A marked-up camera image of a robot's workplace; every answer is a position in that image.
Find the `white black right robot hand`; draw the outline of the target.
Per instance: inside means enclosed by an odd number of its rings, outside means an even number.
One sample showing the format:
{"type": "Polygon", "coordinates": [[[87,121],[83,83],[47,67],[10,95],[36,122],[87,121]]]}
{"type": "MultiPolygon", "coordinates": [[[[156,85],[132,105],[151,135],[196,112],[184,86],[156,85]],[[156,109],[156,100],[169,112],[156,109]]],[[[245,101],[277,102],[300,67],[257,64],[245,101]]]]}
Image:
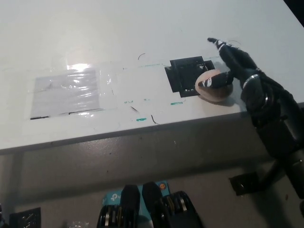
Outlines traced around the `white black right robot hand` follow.
{"type": "Polygon", "coordinates": [[[247,52],[220,39],[208,38],[208,42],[216,46],[229,71],[200,79],[199,88],[219,89],[232,84],[235,78],[243,85],[251,76],[259,75],[257,65],[247,52]]]}

